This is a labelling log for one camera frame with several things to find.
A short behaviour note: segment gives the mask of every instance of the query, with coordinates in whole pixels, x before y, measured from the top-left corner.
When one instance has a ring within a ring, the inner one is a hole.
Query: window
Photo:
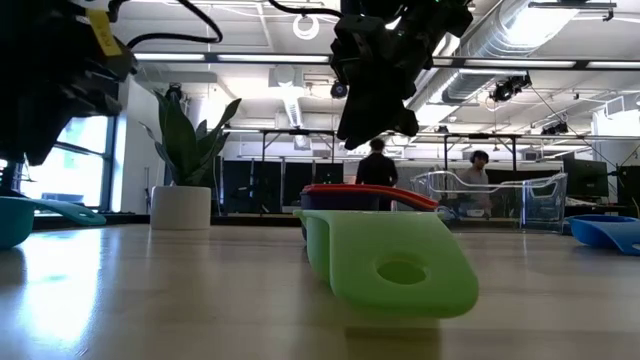
[[[106,116],[72,118],[60,132],[58,141],[104,153],[107,146],[108,123],[109,118]]]
[[[44,164],[23,167],[20,192],[108,210],[114,126],[105,116],[72,118]]]
[[[53,148],[44,164],[24,167],[20,190],[34,199],[100,206],[103,159]]]

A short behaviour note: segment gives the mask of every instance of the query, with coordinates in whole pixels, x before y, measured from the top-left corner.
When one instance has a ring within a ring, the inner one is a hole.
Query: transparent acrylic box
[[[431,171],[414,177],[411,186],[440,203],[445,222],[562,232],[567,174],[476,185],[450,171]]]

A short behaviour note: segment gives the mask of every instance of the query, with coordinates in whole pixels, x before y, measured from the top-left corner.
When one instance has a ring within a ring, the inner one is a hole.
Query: green dustpan
[[[434,213],[301,210],[309,262],[334,294],[384,312],[453,317],[478,298],[478,280]]]

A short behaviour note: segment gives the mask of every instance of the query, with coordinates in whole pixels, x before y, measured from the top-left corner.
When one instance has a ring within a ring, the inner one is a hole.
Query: man
[[[356,184],[394,186],[398,182],[398,172],[393,160],[382,155],[384,141],[376,138],[369,143],[371,155],[360,161]],[[380,199],[380,211],[391,211],[391,200]]]
[[[477,150],[471,155],[471,167],[465,170],[460,179],[469,185],[488,185],[489,177],[484,171],[484,166],[489,162],[489,154],[482,150]],[[482,188],[474,188],[473,190],[483,190]],[[483,209],[485,217],[491,216],[491,200],[489,194],[470,193],[468,198],[471,200],[463,206],[463,209]]]

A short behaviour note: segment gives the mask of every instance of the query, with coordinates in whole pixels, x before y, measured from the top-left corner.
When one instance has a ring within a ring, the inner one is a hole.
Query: wooden table
[[[34,234],[0,253],[0,359],[640,357],[640,259],[555,235],[457,238],[481,296],[435,321],[336,299],[296,228]]]

